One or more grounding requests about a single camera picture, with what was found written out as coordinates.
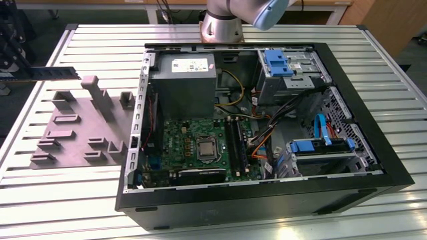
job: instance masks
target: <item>power supply label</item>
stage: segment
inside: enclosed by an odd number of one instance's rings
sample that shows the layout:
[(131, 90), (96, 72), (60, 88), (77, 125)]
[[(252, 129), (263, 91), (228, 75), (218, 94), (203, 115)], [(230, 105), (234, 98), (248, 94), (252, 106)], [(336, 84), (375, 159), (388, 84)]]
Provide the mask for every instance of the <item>power supply label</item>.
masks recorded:
[(207, 72), (208, 59), (207, 58), (189, 58), (172, 60), (172, 73), (191, 73)]

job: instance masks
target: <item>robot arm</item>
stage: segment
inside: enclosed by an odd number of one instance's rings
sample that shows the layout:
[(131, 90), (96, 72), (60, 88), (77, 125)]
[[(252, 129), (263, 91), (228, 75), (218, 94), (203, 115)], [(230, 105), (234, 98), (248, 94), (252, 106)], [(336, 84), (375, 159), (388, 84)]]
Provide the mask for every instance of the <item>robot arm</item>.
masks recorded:
[(242, 20), (268, 30), (296, 0), (208, 0), (202, 25), (206, 42), (235, 43), (243, 38)]

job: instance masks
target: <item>ram slot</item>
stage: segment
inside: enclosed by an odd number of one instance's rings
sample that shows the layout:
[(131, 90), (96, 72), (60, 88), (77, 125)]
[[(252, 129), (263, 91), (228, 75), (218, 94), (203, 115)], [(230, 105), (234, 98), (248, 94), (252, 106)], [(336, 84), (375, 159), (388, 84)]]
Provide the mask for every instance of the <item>ram slot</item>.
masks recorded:
[(239, 154), (239, 166), (240, 166), (240, 175), (246, 174), (248, 169), (248, 156), (247, 156), (247, 145), (243, 138), (243, 132), (240, 127), (240, 121), (234, 121), (235, 123), (235, 142), (236, 142), (236, 148), (238, 148), (238, 154)]
[(230, 160), (230, 168), (231, 173), (236, 176), (236, 173), (240, 175), (239, 172), (239, 149), (235, 141), (235, 130), (234, 130), (234, 120), (227, 119), (224, 120), (224, 130), (226, 130), (226, 139), (227, 139), (227, 149), (228, 149), (228, 160)]
[(246, 173), (248, 167), (247, 149), (239, 121), (235, 119), (227, 119), (224, 130), (230, 167), (232, 175), (239, 177)]

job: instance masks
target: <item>motherboard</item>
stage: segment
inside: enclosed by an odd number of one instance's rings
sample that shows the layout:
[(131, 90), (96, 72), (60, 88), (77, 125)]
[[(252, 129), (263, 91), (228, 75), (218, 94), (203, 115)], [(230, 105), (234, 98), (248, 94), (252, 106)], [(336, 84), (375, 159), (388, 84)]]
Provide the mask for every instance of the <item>motherboard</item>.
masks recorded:
[(258, 162), (247, 158), (246, 142), (252, 136), (247, 118), (165, 121), (161, 156), (148, 157), (151, 182), (167, 187), (183, 174), (220, 175), (224, 182), (262, 179)]

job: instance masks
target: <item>slotted worktable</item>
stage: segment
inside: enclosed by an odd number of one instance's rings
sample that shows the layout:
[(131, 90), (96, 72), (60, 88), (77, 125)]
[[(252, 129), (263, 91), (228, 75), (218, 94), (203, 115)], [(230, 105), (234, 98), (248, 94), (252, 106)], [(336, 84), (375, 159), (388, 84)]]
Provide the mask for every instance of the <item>slotted worktable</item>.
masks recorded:
[[(427, 101), (370, 32), (320, 25), (278, 26), (266, 32), (246, 26), (243, 32), (246, 42), (328, 43), (415, 185), (342, 214), (148, 233), (115, 212), (120, 166), (29, 169), (55, 92), (89, 97), (79, 80), (45, 81), (35, 86), (0, 150), (0, 238), (426, 239)], [(64, 32), (48, 65), (97, 75), (99, 87), (119, 96), (136, 91), (145, 43), (199, 42), (199, 37), (197, 25), (80, 25)]]

